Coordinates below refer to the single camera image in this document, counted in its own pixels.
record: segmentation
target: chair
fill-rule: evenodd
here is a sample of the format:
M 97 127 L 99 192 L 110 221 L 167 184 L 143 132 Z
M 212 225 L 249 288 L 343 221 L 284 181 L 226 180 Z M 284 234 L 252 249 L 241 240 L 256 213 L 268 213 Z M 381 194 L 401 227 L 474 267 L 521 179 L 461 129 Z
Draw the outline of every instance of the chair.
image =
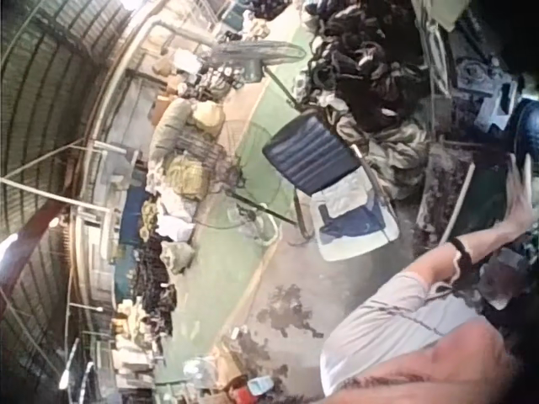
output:
M 348 147 L 319 111 L 307 110 L 286 124 L 263 154 L 295 187 L 297 224 L 304 236 L 296 190 L 312 197 L 312 222 L 325 260 L 361 255 L 398 237 L 396 216 L 375 174 L 357 146 Z

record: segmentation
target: chair backrest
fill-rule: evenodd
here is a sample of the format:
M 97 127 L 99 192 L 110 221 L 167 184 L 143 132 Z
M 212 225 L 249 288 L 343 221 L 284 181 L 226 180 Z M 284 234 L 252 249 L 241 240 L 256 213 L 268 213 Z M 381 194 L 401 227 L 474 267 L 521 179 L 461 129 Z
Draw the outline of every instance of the chair backrest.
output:
M 360 167 L 359 159 L 315 109 L 283 126 L 262 152 L 284 178 L 309 196 Z

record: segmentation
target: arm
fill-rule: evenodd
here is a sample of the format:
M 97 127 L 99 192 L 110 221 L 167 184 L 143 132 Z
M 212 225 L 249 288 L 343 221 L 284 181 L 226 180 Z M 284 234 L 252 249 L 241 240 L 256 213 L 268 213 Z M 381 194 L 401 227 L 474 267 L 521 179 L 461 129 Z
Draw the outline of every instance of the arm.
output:
M 508 208 L 504 221 L 491 229 L 458 237 L 473 263 L 514 241 L 534 222 L 530 190 L 526 187 L 526 181 L 520 179 L 514 159 L 507 175 L 506 188 Z M 456 274 L 455 261 L 459 256 L 452 244 L 445 243 L 425 253 L 403 271 L 416 273 L 431 287 L 436 282 L 451 279 Z

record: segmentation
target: hand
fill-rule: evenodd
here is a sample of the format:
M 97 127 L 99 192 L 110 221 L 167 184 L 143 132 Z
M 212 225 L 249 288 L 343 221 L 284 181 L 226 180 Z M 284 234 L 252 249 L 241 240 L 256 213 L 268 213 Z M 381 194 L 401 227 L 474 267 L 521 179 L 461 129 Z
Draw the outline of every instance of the hand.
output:
M 524 164 L 524 179 L 515 162 L 515 155 L 511 154 L 511 165 L 507 173 L 507 211 L 500 226 L 507 230 L 513 240 L 528 231 L 534 223 L 533 209 L 531 208 L 531 179 L 528 178 L 531 158 L 526 156 Z

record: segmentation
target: green painted walkway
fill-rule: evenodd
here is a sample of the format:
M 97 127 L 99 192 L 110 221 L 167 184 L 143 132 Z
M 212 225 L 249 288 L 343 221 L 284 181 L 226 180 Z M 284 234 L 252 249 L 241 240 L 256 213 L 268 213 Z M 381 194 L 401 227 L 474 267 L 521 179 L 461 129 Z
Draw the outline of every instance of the green painted walkway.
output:
M 292 42 L 308 50 L 309 36 L 299 29 Z M 273 67 L 273 71 L 287 88 L 305 66 L 306 61 Z M 287 103 L 284 94 L 271 82 L 254 111 L 252 122 L 274 135 L 297 115 Z M 269 203 L 271 209 L 290 214 L 291 186 L 275 172 L 262 156 L 262 145 L 267 138 L 249 136 L 248 130 L 237 152 L 248 161 L 243 168 L 250 196 L 258 202 Z M 206 222 L 220 228 L 230 226 L 227 208 L 232 201 L 217 195 L 210 219 Z M 265 248 L 245 237 L 236 229 L 200 229 L 197 259 L 188 273 L 179 278 L 178 308 L 173 313 L 173 337 L 163 344 L 166 366 L 156 368 L 156 382 L 178 380 L 183 377 L 186 359 L 206 354 L 226 319 L 236 307 L 247 288 L 254 270 L 264 255 Z

